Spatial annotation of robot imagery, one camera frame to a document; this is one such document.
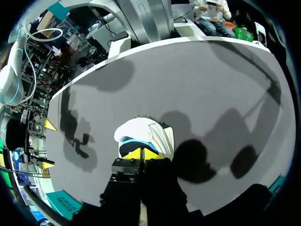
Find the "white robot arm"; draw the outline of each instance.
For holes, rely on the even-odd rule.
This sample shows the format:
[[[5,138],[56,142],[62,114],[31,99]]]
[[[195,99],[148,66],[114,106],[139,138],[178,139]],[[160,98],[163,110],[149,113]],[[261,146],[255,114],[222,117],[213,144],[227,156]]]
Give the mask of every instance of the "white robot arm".
[[[14,42],[14,45],[10,50],[7,65],[4,66],[0,71],[0,107],[2,105],[16,106],[21,103],[24,94],[23,85],[21,81],[21,77],[22,77],[21,65],[23,62],[22,61],[23,53],[26,54],[25,44],[27,42],[28,35],[35,40],[39,40],[34,38],[31,34],[29,34],[28,30],[30,29],[30,22],[35,20],[35,18],[37,18],[37,16],[40,13],[42,13],[44,10],[49,8],[57,1],[58,0],[36,1],[36,3],[34,3],[28,8],[28,10],[24,13],[24,15],[19,20],[17,26],[11,32],[8,42],[9,43]],[[58,37],[55,37],[54,39],[57,39],[62,36],[63,33],[61,30],[60,32],[61,34]]]
[[[11,48],[8,64],[0,71],[0,102],[3,104],[18,105],[23,98],[21,64],[26,38],[26,29],[22,26]]]

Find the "white object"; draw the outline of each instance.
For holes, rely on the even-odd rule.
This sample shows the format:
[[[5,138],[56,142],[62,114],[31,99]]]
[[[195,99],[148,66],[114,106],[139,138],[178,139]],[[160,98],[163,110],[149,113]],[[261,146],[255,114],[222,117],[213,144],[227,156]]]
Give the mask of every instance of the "white object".
[[[267,34],[265,32],[265,28],[257,22],[254,22],[254,24],[255,24],[255,28],[256,28],[257,39],[259,40],[259,33],[262,34],[262,36],[264,37],[263,45],[266,47],[267,46]]]
[[[173,129],[171,127],[163,129],[159,123],[152,119],[135,118],[118,127],[115,131],[114,139],[119,145],[126,137],[153,144],[163,158],[172,160],[174,157]]]

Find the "cable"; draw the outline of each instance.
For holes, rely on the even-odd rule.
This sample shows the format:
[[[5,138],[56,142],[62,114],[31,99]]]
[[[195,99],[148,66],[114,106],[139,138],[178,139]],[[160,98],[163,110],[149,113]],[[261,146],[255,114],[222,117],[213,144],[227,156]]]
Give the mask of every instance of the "cable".
[[[105,26],[105,28],[110,32],[110,35],[111,35],[111,37],[113,38],[112,33],[113,33],[114,35],[116,35],[116,33],[113,32],[113,31],[110,29],[109,23],[108,23],[103,17],[101,17],[100,20],[101,20],[101,22],[103,23],[103,25]]]
[[[184,18],[184,16],[186,16],[187,14],[189,14],[196,6],[196,3],[194,3],[192,9],[190,9],[187,13],[185,13],[183,16],[179,16],[178,18],[174,19],[174,21],[176,21],[177,19],[180,19],[181,17]]]
[[[111,46],[109,46],[109,42],[112,42],[112,40],[109,40],[109,41],[107,42],[108,47],[111,48]]]
[[[28,55],[28,52],[26,50],[27,41],[29,40],[29,38],[31,38],[31,39],[33,39],[35,41],[43,41],[43,42],[54,41],[54,40],[60,38],[63,35],[62,29],[59,29],[59,28],[47,28],[47,29],[43,29],[43,30],[37,31],[37,32],[35,32],[33,34],[30,34],[30,32],[29,32],[29,30],[28,30],[28,28],[26,26],[25,26],[25,29],[26,29],[26,32],[28,34],[28,37],[27,37],[27,39],[25,41],[25,44],[24,44],[24,52],[25,52],[25,55],[26,55],[26,57],[28,59],[28,62],[30,64],[30,66],[32,67],[32,70],[33,70],[34,85],[33,85],[32,93],[27,98],[25,98],[24,100],[22,100],[21,103],[24,103],[27,100],[29,100],[34,95],[34,92],[36,91],[36,87],[37,87],[37,74],[35,72],[35,68],[33,66],[33,63],[32,63],[32,61],[31,61],[31,59],[30,59],[30,57]],[[46,31],[59,31],[60,34],[58,36],[54,37],[54,38],[51,38],[51,39],[38,39],[38,38],[34,37],[35,34],[38,34],[38,33],[41,33],[41,32],[46,32]]]

